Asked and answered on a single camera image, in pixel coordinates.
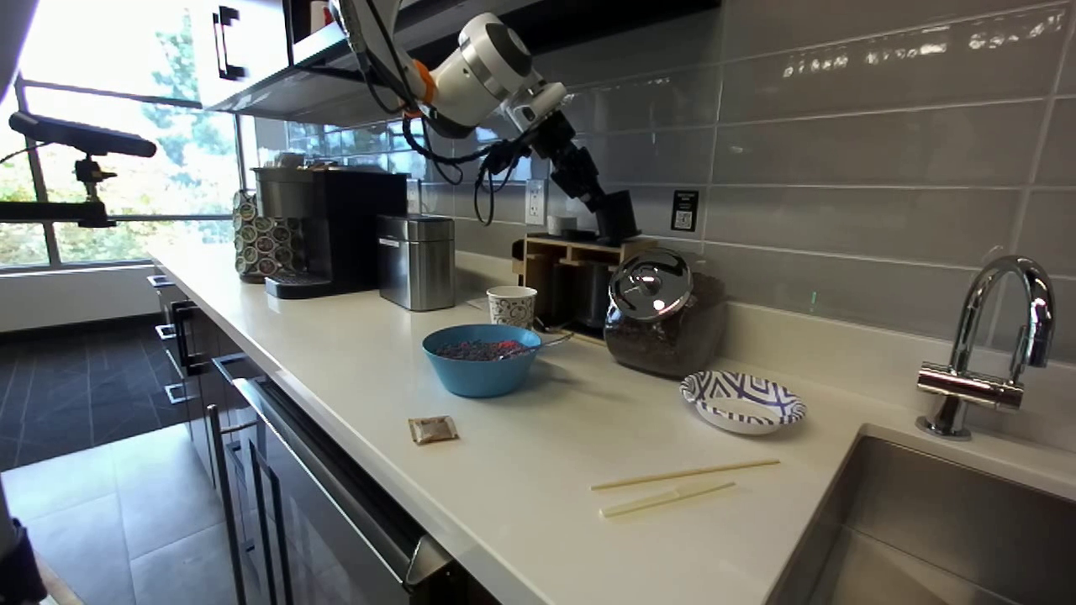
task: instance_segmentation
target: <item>floor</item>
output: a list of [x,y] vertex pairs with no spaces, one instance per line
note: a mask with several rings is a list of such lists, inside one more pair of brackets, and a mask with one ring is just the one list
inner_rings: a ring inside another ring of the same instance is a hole
[[84,605],[237,605],[223,503],[186,425],[0,480],[37,563]]
[[159,317],[0,337],[0,470],[187,422]]

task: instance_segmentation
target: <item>stainless steel canister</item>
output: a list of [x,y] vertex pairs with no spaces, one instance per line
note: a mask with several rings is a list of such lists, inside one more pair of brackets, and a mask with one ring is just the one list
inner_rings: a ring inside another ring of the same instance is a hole
[[454,223],[382,217],[379,218],[379,297],[410,310],[454,305]]

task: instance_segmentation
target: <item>chopsticks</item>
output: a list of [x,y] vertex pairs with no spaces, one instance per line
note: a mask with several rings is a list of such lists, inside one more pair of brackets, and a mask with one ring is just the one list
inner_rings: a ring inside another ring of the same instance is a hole
[[[687,466],[687,470],[669,470],[669,473],[640,473],[640,478],[595,483],[593,490],[612,490],[612,489],[630,489],[630,483],[657,483],[657,480],[678,480],[678,478],[723,473],[723,470],[745,470],[745,466],[769,466],[769,463],[777,463],[777,462],[775,456],[760,456],[760,462],[735,462],[735,463],[714,463],[714,466]],[[669,490],[657,490],[657,493],[642,493],[642,497],[602,507],[597,515],[602,519],[619,519],[619,515],[631,515],[631,510],[644,510],[644,507],[660,507],[660,503],[714,493],[714,490],[723,490],[723,489],[734,489],[734,480],[678,483],[678,489],[669,489]]]
[[676,480],[676,478],[696,478],[696,473],[723,473],[723,470],[743,470],[743,466],[769,466],[769,463],[777,463],[777,456],[741,462],[741,463],[717,463],[717,466],[687,466],[687,470],[669,470],[669,473],[640,473],[640,478],[622,478],[622,480],[595,483],[593,490],[612,490],[612,489],[651,483],[651,480]]

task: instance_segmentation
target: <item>coffee maker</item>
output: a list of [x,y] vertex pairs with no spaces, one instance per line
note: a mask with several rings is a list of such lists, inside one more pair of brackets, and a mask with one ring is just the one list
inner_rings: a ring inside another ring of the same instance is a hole
[[304,232],[304,266],[266,275],[276,300],[379,287],[377,224],[406,217],[406,175],[377,168],[256,168],[259,211]]

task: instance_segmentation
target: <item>small square object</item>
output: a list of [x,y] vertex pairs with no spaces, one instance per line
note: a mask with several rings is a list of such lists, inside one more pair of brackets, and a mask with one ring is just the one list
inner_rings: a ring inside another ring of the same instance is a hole
[[439,445],[461,437],[451,416],[410,416],[406,425],[415,445]]

